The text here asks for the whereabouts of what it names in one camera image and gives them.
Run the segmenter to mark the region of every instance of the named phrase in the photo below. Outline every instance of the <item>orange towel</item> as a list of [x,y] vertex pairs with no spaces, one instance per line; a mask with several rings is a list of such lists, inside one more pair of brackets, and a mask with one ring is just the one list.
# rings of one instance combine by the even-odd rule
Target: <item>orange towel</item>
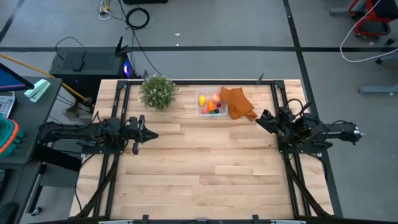
[[238,119],[243,115],[251,121],[257,118],[257,114],[253,112],[254,106],[244,96],[242,88],[229,90],[222,87],[220,98],[228,104],[228,113],[232,119]]

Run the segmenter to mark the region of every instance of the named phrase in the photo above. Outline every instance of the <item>potted plant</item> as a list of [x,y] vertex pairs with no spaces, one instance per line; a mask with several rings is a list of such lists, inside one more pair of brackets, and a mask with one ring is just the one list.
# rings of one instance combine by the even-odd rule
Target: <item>potted plant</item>
[[141,103],[146,108],[164,110],[175,101],[178,88],[163,75],[148,76],[141,85]]

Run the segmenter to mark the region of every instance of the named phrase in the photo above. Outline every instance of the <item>concrete floor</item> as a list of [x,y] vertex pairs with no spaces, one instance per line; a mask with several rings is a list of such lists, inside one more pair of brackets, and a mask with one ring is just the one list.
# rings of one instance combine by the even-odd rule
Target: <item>concrete floor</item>
[[[331,17],[328,9],[348,6],[350,2],[289,0],[301,47],[339,47],[354,23],[349,17]],[[86,47],[113,47],[121,35],[124,44],[130,43],[132,34],[123,22],[98,19],[99,3],[100,0],[24,0],[0,42],[2,54],[48,71],[55,52],[49,49],[30,50],[50,52],[11,52],[12,47],[54,47],[67,36],[77,38]],[[13,0],[0,1],[0,26],[6,24],[16,5]],[[170,0],[167,4],[141,7],[150,14],[149,25],[136,31],[145,47],[177,44],[288,47],[286,52],[267,49],[147,52],[156,68],[168,77],[257,78],[264,73],[264,78],[302,78],[283,1]],[[111,11],[121,17],[116,2],[111,3]],[[391,36],[398,34],[396,22],[391,29]],[[386,39],[370,43],[351,34],[345,47],[382,47]],[[76,46],[72,40],[62,43],[62,47]],[[346,56],[359,59],[377,54],[347,53]],[[398,221],[398,153],[393,138],[398,125],[397,96],[358,94],[361,85],[398,83],[398,64],[390,61],[377,65],[374,60],[348,63],[336,52],[304,52],[303,57],[321,119],[326,123],[337,119],[353,121],[366,133],[357,146],[335,141],[335,146],[328,150],[343,216]],[[135,52],[134,58],[139,72],[147,69],[154,73],[142,52]],[[11,62],[0,62],[21,75],[41,75]],[[61,95],[73,99],[65,90]],[[51,116],[67,123],[61,114],[66,107],[56,102]],[[39,200],[44,212],[34,218],[26,215],[21,223],[67,218],[72,198],[73,189],[45,188]]]

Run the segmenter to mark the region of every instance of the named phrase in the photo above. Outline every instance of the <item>computer screen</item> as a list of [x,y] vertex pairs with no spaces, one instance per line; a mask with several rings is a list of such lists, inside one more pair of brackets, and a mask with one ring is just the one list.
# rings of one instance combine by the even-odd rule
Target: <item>computer screen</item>
[[33,84],[0,63],[0,92],[34,88]]

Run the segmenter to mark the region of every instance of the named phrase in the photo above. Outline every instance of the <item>plastic bin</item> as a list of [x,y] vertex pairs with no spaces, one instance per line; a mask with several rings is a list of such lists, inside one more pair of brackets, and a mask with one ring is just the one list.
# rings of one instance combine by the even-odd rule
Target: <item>plastic bin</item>
[[[221,87],[220,88],[201,88],[197,89],[197,95],[196,95],[196,104],[197,104],[197,114],[199,116],[225,116],[228,114],[228,105],[226,104],[225,101],[221,100],[219,103],[221,103],[221,107],[219,107],[219,113],[218,114],[202,114],[201,110],[202,109],[207,109],[207,101],[213,99],[213,93],[220,93],[221,92]],[[206,98],[206,103],[203,106],[200,106],[199,104],[199,96],[204,95]]]

